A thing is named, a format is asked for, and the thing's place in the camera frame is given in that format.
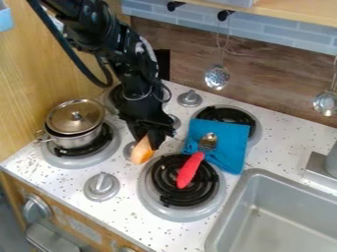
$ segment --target speckled countertop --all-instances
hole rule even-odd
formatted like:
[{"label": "speckled countertop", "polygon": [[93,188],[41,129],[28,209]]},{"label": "speckled countertop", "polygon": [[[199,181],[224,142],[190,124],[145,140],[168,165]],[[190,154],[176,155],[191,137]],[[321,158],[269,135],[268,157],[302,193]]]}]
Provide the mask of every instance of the speckled countertop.
[{"label": "speckled countertop", "polygon": [[[167,84],[173,97],[165,111],[179,117],[182,125],[175,138],[167,139],[156,152],[156,157],[180,150],[188,119],[200,108],[215,104],[237,106],[254,114],[263,127],[262,138],[250,150],[245,168],[267,169],[309,186],[319,187],[302,179],[303,170],[312,151],[324,155],[328,153],[337,140],[337,129],[204,92],[198,92],[204,99],[201,106],[182,107],[177,104],[176,98],[189,88]],[[123,121],[115,115],[107,117],[118,128],[122,142],[112,157],[98,165],[79,170],[50,166],[41,156],[39,143],[35,142],[1,165],[14,177],[149,251],[204,251],[207,234],[223,207],[204,220],[188,223],[162,220],[149,213],[138,200],[136,192],[137,179],[143,166],[132,165],[122,154],[123,147],[132,141],[132,137]],[[84,196],[82,189],[87,179],[100,171],[115,175],[121,189],[113,199],[95,203]],[[228,198],[238,176],[224,174]]]}]

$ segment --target pot handle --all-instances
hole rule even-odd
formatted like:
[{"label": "pot handle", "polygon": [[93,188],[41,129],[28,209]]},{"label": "pot handle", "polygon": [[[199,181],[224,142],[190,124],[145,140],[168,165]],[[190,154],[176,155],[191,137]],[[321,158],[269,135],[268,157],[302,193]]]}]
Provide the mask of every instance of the pot handle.
[{"label": "pot handle", "polygon": [[53,138],[49,138],[49,139],[43,140],[42,137],[41,137],[43,134],[44,134],[43,130],[37,130],[35,132],[35,140],[34,141],[38,142],[38,143],[41,143],[41,142],[46,143],[46,142],[51,142],[51,141],[55,140]]}]

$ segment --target black cable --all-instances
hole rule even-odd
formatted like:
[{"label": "black cable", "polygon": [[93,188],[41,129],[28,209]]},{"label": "black cable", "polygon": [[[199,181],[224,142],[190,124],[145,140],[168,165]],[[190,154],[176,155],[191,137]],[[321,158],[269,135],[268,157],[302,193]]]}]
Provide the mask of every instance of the black cable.
[{"label": "black cable", "polygon": [[96,56],[98,63],[106,77],[106,84],[100,81],[83,63],[83,61],[77,56],[75,51],[71,48],[68,41],[64,39],[62,33],[57,29],[56,25],[50,20],[48,15],[44,12],[42,7],[39,5],[37,0],[27,0],[28,3],[31,5],[32,9],[36,12],[39,18],[44,22],[46,27],[58,41],[58,43],[62,46],[63,50],[68,54],[69,58],[74,62],[74,64],[80,69],[80,71],[96,86],[100,88],[108,88],[112,86],[113,78],[111,73],[106,69],[103,65],[102,61]]}]

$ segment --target stainless steel sink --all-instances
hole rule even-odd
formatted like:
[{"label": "stainless steel sink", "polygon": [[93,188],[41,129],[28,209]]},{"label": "stainless steel sink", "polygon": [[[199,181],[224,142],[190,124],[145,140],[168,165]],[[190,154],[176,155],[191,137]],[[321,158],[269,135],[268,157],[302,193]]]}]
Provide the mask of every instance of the stainless steel sink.
[{"label": "stainless steel sink", "polygon": [[261,169],[246,171],[207,252],[336,252],[337,198]]}]

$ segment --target pot lid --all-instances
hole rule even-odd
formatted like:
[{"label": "pot lid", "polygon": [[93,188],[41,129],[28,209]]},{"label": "pot lid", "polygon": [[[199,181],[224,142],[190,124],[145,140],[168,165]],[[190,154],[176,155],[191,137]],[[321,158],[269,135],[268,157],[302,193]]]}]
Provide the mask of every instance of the pot lid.
[{"label": "pot lid", "polygon": [[94,129],[104,119],[104,108],[91,99],[73,99],[51,110],[46,119],[50,130],[64,134],[79,134]]}]

